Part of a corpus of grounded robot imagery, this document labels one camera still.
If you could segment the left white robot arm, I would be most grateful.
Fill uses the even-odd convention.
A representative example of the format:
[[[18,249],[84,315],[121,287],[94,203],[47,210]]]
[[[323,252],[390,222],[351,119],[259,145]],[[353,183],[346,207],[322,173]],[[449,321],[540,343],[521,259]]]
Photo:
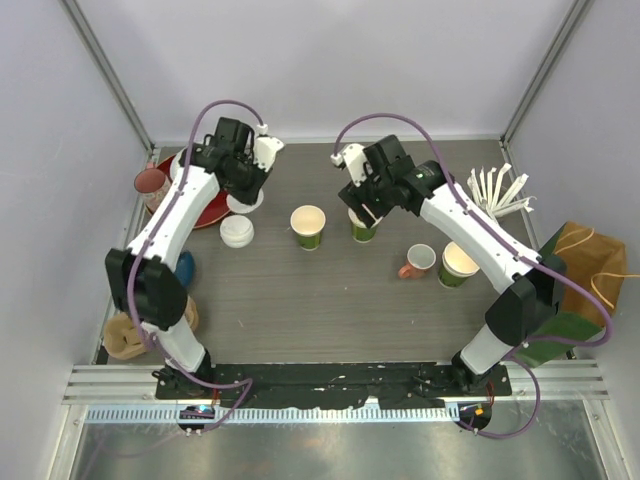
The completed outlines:
[[[162,352],[179,374],[179,388],[193,399],[211,391],[213,367],[188,324],[188,294],[175,269],[197,220],[220,192],[245,205],[257,202],[284,147],[266,130],[222,117],[202,142],[189,142],[150,221],[126,248],[111,249],[105,258],[115,306],[130,316],[144,343]]]

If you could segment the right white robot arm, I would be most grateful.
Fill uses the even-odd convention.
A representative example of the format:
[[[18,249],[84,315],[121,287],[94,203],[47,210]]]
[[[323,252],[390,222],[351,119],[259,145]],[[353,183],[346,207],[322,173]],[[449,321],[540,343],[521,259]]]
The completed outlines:
[[[541,256],[492,223],[438,162],[416,165],[394,135],[369,146],[349,144],[331,162],[348,172],[339,197],[366,226],[395,207],[411,212],[449,237],[491,282],[498,297],[484,326],[452,359],[455,389],[477,393],[510,350],[557,315],[565,262]]]

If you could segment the white plastic lid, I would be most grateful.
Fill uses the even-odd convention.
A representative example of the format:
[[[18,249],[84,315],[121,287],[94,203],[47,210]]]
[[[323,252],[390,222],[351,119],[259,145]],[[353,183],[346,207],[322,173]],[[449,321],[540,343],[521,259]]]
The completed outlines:
[[[245,215],[255,211],[264,201],[264,191],[260,190],[254,203],[242,202],[231,195],[227,196],[226,203],[229,210],[234,214]]]
[[[248,246],[254,238],[253,223],[243,215],[226,217],[220,224],[219,232],[223,243],[235,249]]]

